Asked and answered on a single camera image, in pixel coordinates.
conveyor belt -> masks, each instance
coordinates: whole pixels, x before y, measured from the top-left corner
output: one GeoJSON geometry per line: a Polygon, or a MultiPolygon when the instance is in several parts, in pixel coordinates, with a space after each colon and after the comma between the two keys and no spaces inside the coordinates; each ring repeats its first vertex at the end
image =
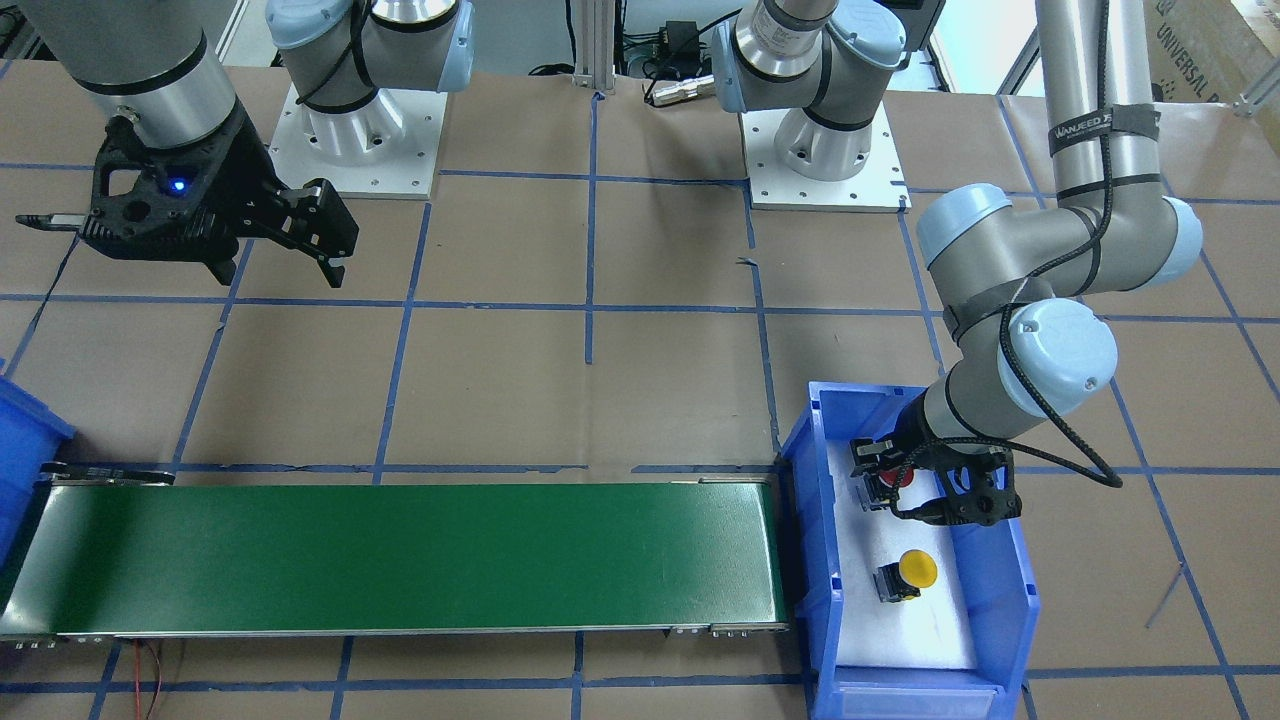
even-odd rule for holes
{"type": "Polygon", "coordinates": [[[759,483],[44,487],[27,525],[0,637],[786,623],[759,483]]]}

table surface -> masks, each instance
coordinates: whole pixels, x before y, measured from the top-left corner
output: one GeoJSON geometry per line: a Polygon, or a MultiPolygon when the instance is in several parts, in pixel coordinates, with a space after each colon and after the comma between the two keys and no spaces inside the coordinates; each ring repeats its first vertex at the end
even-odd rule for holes
{"type": "MultiPolygon", "coordinates": [[[[232,77],[270,137],[287,74],[232,77]]],[[[83,92],[13,63],[0,108],[0,214],[82,211],[102,126],[83,92]]],[[[79,428],[67,459],[180,486],[772,480],[809,380],[924,386],[957,359],[914,238],[941,192],[1053,204],[1041,100],[892,92],[886,110],[909,213],[753,211],[714,102],[477,76],[451,99],[433,202],[351,202],[339,291],[266,242],[228,290],[0,224],[4,372],[79,428]]],[[[1170,193],[1206,250],[1175,283],[1087,299],[1121,361],[1071,421],[1125,487],[1024,459],[1037,717],[1280,716],[1280,161],[1226,108],[1161,110],[1170,193]],[[1180,561],[1189,582],[1144,628],[1180,561]]],[[[1025,441],[1069,452],[1051,428],[1025,441]]],[[[800,717],[797,644],[166,641],[157,716],[800,717]]],[[[129,717],[133,666],[129,647],[4,651],[0,715],[129,717]]]]}

blue plastic bin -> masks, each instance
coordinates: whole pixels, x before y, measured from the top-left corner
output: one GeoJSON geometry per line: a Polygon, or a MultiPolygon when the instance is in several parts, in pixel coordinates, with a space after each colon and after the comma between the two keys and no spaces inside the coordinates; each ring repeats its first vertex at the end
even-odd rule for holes
{"type": "Polygon", "coordinates": [[[9,556],[40,465],[74,434],[76,428],[49,406],[0,377],[0,565],[9,556]]]}
{"type": "Polygon", "coordinates": [[[845,598],[836,547],[828,443],[890,432],[918,387],[810,383],[809,409],[782,447],[792,464],[806,593],[796,615],[808,625],[818,671],[814,720],[1009,719],[1039,616],[1039,597],[1018,520],[951,528],[978,667],[906,670],[836,665],[845,598]]]}

metal pole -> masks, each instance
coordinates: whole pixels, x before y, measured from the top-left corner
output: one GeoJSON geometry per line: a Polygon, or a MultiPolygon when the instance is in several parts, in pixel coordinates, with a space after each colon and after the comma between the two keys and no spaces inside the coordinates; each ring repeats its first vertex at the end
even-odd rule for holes
{"type": "Polygon", "coordinates": [[[1258,109],[1280,90],[1280,58],[1276,58],[1262,73],[1262,77],[1253,81],[1248,90],[1240,94],[1240,99],[1231,104],[1235,114],[1242,118],[1252,118],[1258,114],[1258,109]]]}
{"type": "Polygon", "coordinates": [[[617,0],[575,0],[577,65],[573,82],[613,94],[613,14],[617,0]]]}
{"type": "Polygon", "coordinates": [[[1021,90],[1023,83],[1027,82],[1027,77],[1032,74],[1032,68],[1036,67],[1036,60],[1039,60],[1039,28],[1032,28],[1030,37],[1027,38],[1027,44],[1023,45],[1020,53],[1018,53],[1018,59],[1014,60],[1014,65],[1009,68],[1009,74],[1005,76],[1005,81],[1000,83],[1000,90],[996,95],[1018,95],[1021,90]]]}

label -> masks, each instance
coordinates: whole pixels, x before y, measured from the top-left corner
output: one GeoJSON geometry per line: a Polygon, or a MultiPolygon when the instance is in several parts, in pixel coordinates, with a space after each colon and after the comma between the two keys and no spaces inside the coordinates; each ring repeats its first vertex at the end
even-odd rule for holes
{"type": "Polygon", "coordinates": [[[764,9],[764,5],[760,5],[755,17],[751,18],[751,35],[765,50],[791,58],[801,55],[809,49],[805,41],[810,40],[813,32],[796,32],[780,26],[773,15],[764,9]]]}

